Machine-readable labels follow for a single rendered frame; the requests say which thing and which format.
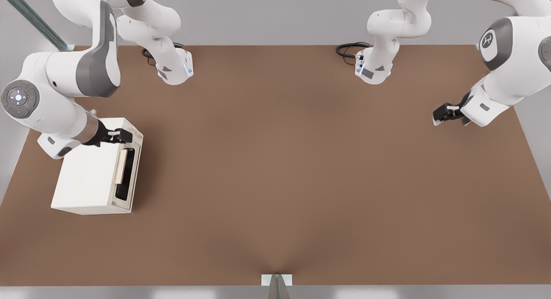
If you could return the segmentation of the white oven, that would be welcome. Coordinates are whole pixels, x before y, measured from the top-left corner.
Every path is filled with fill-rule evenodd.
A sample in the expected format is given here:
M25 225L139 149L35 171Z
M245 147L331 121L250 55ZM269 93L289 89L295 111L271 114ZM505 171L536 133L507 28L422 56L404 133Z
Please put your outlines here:
M143 134L125 118L102 118L102 122L109 130L122 128L131 132L132 142L141 139L143 146ZM123 213L111 204L118 145L81 145L69 152L63 158L51 208L79 215Z

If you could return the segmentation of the oven door with dark window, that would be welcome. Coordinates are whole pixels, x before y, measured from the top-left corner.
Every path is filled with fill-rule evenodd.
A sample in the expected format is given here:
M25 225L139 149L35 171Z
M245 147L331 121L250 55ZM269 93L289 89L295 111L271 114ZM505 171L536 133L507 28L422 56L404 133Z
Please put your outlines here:
M139 168L142 140L136 139L131 144L119 144L118 148L118 154L122 149L128 150L128 154L122 183L114 184L113 182L114 189L113 195L111 196L111 204L119 209L122 209L123 213L130 213L132 210L134 188L136 185L136 174Z

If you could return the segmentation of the silver frame post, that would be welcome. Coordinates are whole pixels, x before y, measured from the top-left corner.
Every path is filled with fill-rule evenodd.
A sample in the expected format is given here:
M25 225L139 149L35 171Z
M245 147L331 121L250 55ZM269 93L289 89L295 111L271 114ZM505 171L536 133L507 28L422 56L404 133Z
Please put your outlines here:
M260 284L268 287L267 299L291 299L288 287L293 285L291 274L262 274Z
M42 34L57 50L73 51L74 44L67 44L49 24L25 0L6 0L16 9L40 34Z

